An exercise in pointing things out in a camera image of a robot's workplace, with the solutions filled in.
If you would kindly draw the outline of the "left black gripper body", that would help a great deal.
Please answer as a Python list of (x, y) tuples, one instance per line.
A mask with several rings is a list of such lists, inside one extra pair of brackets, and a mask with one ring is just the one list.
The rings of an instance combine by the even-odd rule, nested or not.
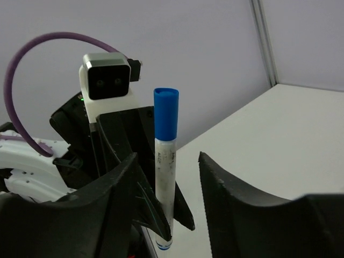
[(92, 146), (99, 175), (137, 153), (148, 182), (155, 182), (154, 108), (152, 106), (100, 115), (91, 130)]

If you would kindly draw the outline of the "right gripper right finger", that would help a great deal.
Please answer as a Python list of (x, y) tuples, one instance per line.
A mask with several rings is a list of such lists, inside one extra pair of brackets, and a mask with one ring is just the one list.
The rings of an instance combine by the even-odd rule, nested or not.
[(343, 257), (343, 194), (293, 200), (264, 192), (198, 158), (213, 257)]

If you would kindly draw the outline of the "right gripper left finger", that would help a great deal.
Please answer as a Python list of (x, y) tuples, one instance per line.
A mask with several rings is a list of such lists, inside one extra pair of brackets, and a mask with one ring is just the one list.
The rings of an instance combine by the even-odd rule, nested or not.
[(1, 257), (126, 257), (138, 158), (56, 202), (1, 195)]

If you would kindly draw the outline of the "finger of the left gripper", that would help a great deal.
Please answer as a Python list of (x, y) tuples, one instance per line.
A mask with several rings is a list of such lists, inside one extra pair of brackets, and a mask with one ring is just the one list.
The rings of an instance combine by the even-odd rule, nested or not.
[(196, 228), (192, 212), (177, 182), (175, 183), (174, 219), (191, 231)]
[(155, 196), (154, 160), (140, 154), (133, 223), (151, 229), (164, 240), (171, 240), (170, 225)]

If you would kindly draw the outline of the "white whiteboard marker pen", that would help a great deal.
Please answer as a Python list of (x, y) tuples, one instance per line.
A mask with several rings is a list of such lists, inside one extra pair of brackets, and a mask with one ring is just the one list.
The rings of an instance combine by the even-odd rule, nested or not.
[(174, 226), (176, 177), (176, 141), (155, 139), (155, 195), (168, 222), (170, 235)]

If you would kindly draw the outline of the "dark blue marker cap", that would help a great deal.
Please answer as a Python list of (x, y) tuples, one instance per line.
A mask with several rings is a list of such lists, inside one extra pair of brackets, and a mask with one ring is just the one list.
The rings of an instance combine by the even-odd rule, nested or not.
[(161, 141), (177, 138), (179, 91), (173, 88), (156, 88), (154, 95), (154, 131)]

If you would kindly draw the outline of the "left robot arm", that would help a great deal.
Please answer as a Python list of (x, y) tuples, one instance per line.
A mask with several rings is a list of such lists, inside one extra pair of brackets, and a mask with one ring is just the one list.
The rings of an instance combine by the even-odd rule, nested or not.
[(132, 209), (132, 223), (171, 238), (172, 220), (162, 209), (155, 190), (154, 108), (124, 109), (100, 116), (93, 129), (82, 94), (76, 94), (50, 120), (60, 141), (41, 140), (53, 152), (44, 157), (16, 132), (12, 123), (1, 126), (1, 176), (9, 191), (46, 202), (68, 189), (77, 190), (137, 156), (134, 174), (117, 198)]

